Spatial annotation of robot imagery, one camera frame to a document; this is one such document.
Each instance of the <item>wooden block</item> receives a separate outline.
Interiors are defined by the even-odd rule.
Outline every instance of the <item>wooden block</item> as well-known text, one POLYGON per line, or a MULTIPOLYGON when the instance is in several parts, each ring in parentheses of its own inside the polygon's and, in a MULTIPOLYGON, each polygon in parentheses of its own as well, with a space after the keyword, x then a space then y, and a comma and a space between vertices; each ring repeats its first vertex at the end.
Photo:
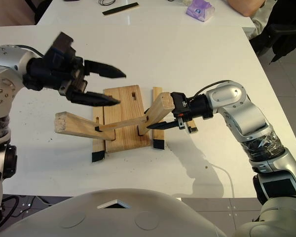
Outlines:
POLYGON ((124 120, 121 122, 114 122, 114 123, 110 123, 110 124, 106 124, 106 125, 101 125, 98 127, 99 131, 110 131, 110 130, 114 130, 120 127, 127 127, 130 125, 138 125, 141 124, 143 122, 147 121, 147 117, 146 116, 141 116, 138 118, 132 118, 129 120, 124 120))
MULTIPOLYGON (((162 92, 162 87, 153 87, 153 101, 156 100, 158 95, 162 92)), ((154 129, 152 130, 152 137, 153 137, 153 148, 162 149, 164 150, 164 130, 154 129)))
POLYGON ((148 116, 147 122, 138 125, 139 134, 146 134, 149 131, 147 128, 149 125, 160 122, 172 110, 174 110, 174 103, 170 93, 160 93, 146 112, 146 116, 148 116))
POLYGON ((68 112, 57 113, 54 124, 56 133, 103 140, 115 139, 114 131, 97 132, 94 128, 99 126, 99 123, 68 112))
POLYGON ((186 122, 186 124, 187 124, 188 132, 190 134, 198 132, 198 129, 197 129, 196 124, 193 119, 191 121, 186 122))
MULTIPOLYGON (((104 124, 103 107, 93 107, 93 121, 98 124, 104 124)), ((105 157, 105 140, 93 139, 92 162, 104 159, 105 157)))
MULTIPOLYGON (((138 85, 105 89, 104 93, 121 101, 118 105, 104 107, 104 124, 144 116, 142 96, 138 85)), ((137 127, 137 125, 131 125, 115 129, 115 140, 105 142, 106 152, 150 146, 149 135, 139 136, 137 127)))

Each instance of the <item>black strip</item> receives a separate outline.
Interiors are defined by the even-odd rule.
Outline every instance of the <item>black strip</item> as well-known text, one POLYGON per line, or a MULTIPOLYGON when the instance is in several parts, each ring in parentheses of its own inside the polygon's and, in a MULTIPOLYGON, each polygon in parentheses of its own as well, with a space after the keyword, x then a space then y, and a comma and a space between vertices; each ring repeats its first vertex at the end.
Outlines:
POLYGON ((92 152, 92 162, 103 160, 105 157, 105 151, 92 152))
POLYGON ((187 127, 187 129, 188 129, 188 132, 189 132, 189 133, 198 132, 197 127, 191 127, 191 126, 189 126, 189 127, 187 127))
POLYGON ((164 150, 164 140, 154 139, 153 148, 164 150))
POLYGON ((117 13, 117 12, 120 12, 120 11, 127 10, 129 8, 132 8, 132 7, 136 7, 136 6, 139 6, 138 2, 131 3, 131 4, 128 4, 128 5, 124 5, 124 6, 119 6, 119 7, 104 11, 102 13, 103 13, 103 15, 106 16, 106 15, 110 15, 110 14, 113 14, 113 13, 117 13))

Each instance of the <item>white desk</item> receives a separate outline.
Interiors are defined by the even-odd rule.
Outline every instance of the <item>white desk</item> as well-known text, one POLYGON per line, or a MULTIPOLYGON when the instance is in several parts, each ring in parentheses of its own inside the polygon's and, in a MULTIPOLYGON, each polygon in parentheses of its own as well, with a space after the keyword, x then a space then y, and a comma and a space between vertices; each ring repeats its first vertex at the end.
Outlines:
MULTIPOLYGON (((73 37, 77 55, 110 63, 127 74, 126 79, 91 75, 87 90, 138 84, 144 108, 148 108, 153 86, 191 96, 210 83, 232 79, 243 84, 296 158, 296 138, 241 28, 2 27, 0 44, 27 44, 44 53, 60 30, 73 37), (192 31, 187 47, 186 36, 192 31)), ((100 189, 143 188, 175 197, 230 198, 225 169, 236 198, 256 197, 248 158, 220 115, 196 119, 199 132, 191 136, 178 129, 166 130, 164 151, 146 147, 106 154, 103 162, 91 163, 91 139, 54 133, 54 115, 61 111, 92 118, 90 107, 72 104, 57 91, 23 89, 16 96, 10 127, 11 143, 18 148, 18 167, 4 181, 5 193, 75 196, 100 189)))
POLYGON ((245 32, 252 32, 255 25, 249 17, 233 10, 224 0, 210 0, 215 7, 214 16, 207 22, 200 22, 186 15, 187 6, 181 0, 116 0, 111 6, 100 6, 98 0, 67 2, 54 0, 39 25, 52 24, 117 24, 117 25, 196 25, 238 26, 245 32), (103 11, 138 2, 139 7, 104 16, 103 11))

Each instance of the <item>cable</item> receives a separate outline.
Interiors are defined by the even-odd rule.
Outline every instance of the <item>cable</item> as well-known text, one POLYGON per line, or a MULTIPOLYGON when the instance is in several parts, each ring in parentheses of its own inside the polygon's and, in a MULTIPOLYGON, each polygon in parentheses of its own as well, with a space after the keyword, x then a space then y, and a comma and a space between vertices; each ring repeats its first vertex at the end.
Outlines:
POLYGON ((9 211, 9 213, 7 214, 7 216, 0 222, 0 227, 4 225, 5 222, 7 222, 7 220, 12 216, 12 213, 15 211, 16 207, 18 206, 19 204, 19 197, 16 196, 16 195, 13 195, 13 196, 9 196, 9 197, 6 197, 4 199, 2 199, 2 202, 6 202, 10 199, 15 199, 15 204, 14 206, 12 207, 12 209, 9 211))
POLYGON ((53 204, 50 204, 49 202, 47 202, 45 199, 43 199, 40 196, 36 196, 38 198, 38 200, 40 200, 43 204, 48 205, 48 206, 52 206, 53 204))
POLYGON ((115 0, 112 0, 112 1, 107 2, 107 3, 105 3, 105 0, 99 0, 99 4, 101 6, 109 6, 109 5, 112 5, 114 2, 115 2, 115 0))
POLYGON ((201 93, 203 90, 206 90, 207 88, 212 87, 213 85, 217 85, 217 84, 220 84, 220 83, 223 83, 223 82, 227 82, 227 81, 231 81, 231 80, 220 80, 220 81, 217 81, 217 82, 215 82, 215 83, 212 83, 212 84, 210 84, 210 85, 208 85, 208 86, 206 86, 206 87, 200 89, 200 90, 199 90, 199 91, 193 96, 193 98, 190 100, 190 102, 191 102, 192 100, 194 100, 195 97, 196 97, 199 93, 201 93))
POLYGON ((34 49, 33 47, 23 45, 23 44, 16 44, 16 46, 18 46, 20 48, 27 48, 27 49, 33 51, 34 53, 36 53, 39 57, 44 57, 44 54, 40 53, 38 50, 34 49))
POLYGON ((36 198, 36 196, 33 197, 29 208, 22 210, 19 214, 17 214, 16 216, 12 216, 12 217, 19 217, 21 214, 23 214, 23 212, 30 210, 33 206, 33 202, 34 202, 35 198, 36 198))
POLYGON ((229 175, 229 173, 227 172, 227 170, 225 170, 225 169, 223 169, 223 168, 221 168, 221 167, 219 167, 217 165, 214 165, 212 163, 210 163, 210 164, 212 165, 212 167, 215 167, 217 169, 220 169, 220 170, 222 170, 223 172, 225 172, 227 174, 227 176, 229 178, 229 181, 230 181, 230 186, 231 186, 231 195, 234 198, 235 197, 235 191, 234 191, 234 188, 233 188, 233 182, 232 182, 231 176, 229 175))

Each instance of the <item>black cable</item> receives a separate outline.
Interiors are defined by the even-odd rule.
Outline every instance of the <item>black cable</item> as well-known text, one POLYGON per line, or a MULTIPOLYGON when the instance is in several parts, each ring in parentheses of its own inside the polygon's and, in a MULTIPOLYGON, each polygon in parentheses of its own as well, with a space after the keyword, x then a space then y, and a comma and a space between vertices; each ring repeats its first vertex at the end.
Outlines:
POLYGON ((44 57, 44 54, 40 53, 37 49, 34 49, 33 47, 23 45, 23 44, 16 44, 16 46, 18 46, 20 48, 27 48, 27 49, 33 51, 34 53, 36 53, 39 57, 44 57))
POLYGON ((115 0, 112 0, 112 1, 107 2, 107 3, 105 3, 105 0, 99 0, 99 4, 101 6, 109 6, 109 5, 112 5, 114 2, 115 2, 115 0))
POLYGON ((19 217, 21 214, 23 214, 23 212, 30 210, 32 208, 32 206, 33 206, 33 202, 34 202, 35 198, 36 198, 36 196, 33 197, 29 208, 26 208, 26 209, 22 210, 19 214, 17 214, 16 216, 12 216, 12 217, 19 217))
POLYGON ((190 102, 191 102, 192 100, 194 100, 195 97, 198 96, 199 93, 201 93, 203 90, 206 90, 206 89, 208 89, 209 87, 212 87, 213 85, 217 85, 217 84, 220 84, 220 83, 223 83, 223 82, 227 82, 227 81, 231 81, 231 80, 220 80, 220 81, 217 81, 217 82, 215 82, 215 83, 212 83, 212 84, 210 84, 210 85, 208 85, 208 86, 206 86, 206 87, 200 89, 200 90, 199 90, 199 91, 193 96, 193 98, 190 100, 190 102))
POLYGON ((12 209, 9 211, 9 213, 7 214, 7 216, 0 222, 0 227, 4 225, 4 223, 12 216, 12 213, 15 211, 16 207, 18 206, 19 204, 19 197, 16 196, 16 195, 13 195, 13 196, 8 196, 4 199, 2 199, 2 202, 6 202, 10 199, 15 199, 15 204, 14 206, 12 207, 12 209))

